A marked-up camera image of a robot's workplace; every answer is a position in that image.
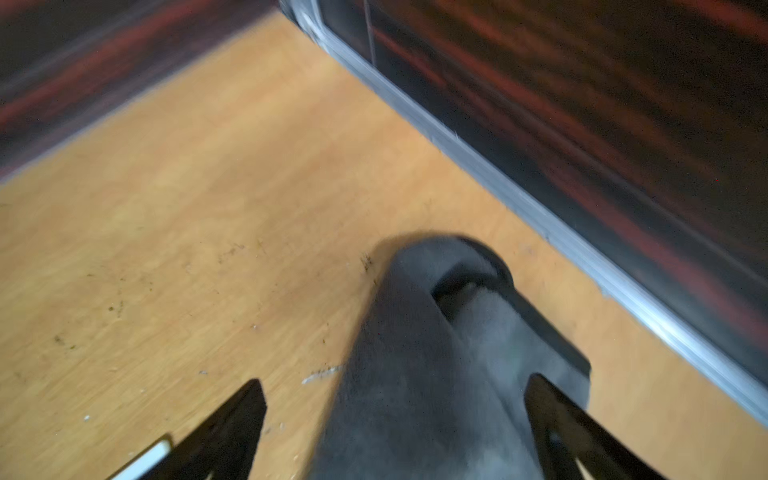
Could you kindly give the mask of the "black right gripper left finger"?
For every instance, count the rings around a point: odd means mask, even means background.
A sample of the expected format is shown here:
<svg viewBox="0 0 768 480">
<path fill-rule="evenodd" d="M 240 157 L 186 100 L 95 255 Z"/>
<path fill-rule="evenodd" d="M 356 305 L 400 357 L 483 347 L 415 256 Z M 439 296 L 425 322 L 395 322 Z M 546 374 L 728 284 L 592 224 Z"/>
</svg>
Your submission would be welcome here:
<svg viewBox="0 0 768 480">
<path fill-rule="evenodd" d="M 266 413 L 262 385 L 251 379 L 142 477 L 248 479 Z"/>
</svg>

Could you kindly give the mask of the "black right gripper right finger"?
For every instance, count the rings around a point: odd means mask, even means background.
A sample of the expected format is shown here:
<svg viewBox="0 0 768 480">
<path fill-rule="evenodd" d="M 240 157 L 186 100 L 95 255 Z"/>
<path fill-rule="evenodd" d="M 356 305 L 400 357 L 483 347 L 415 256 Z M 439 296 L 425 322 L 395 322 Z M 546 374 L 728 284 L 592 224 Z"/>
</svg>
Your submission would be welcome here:
<svg viewBox="0 0 768 480">
<path fill-rule="evenodd" d="M 541 374 L 529 377 L 524 402 L 546 479 L 661 479 L 663 476 L 595 422 Z"/>
</svg>

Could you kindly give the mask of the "dark grey wiping cloth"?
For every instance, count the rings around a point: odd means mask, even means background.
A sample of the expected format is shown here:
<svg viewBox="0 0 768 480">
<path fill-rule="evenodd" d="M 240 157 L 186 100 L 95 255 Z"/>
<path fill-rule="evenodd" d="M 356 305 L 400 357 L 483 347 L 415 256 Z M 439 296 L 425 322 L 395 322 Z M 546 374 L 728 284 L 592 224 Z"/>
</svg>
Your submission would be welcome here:
<svg viewBox="0 0 768 480">
<path fill-rule="evenodd" d="M 492 250 L 423 239 L 377 287 L 308 477 L 538 479 L 528 380 L 541 374 L 583 407 L 590 373 Z"/>
</svg>

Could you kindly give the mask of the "white drawing tablet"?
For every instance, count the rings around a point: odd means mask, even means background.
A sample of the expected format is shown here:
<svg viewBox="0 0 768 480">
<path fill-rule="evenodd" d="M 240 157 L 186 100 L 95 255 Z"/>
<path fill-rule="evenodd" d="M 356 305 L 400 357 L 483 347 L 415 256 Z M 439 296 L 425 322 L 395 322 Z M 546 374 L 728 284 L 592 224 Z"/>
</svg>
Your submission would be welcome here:
<svg viewBox="0 0 768 480">
<path fill-rule="evenodd" d="M 173 440 L 164 436 L 116 471 L 109 480 L 138 480 L 165 459 L 173 449 Z"/>
</svg>

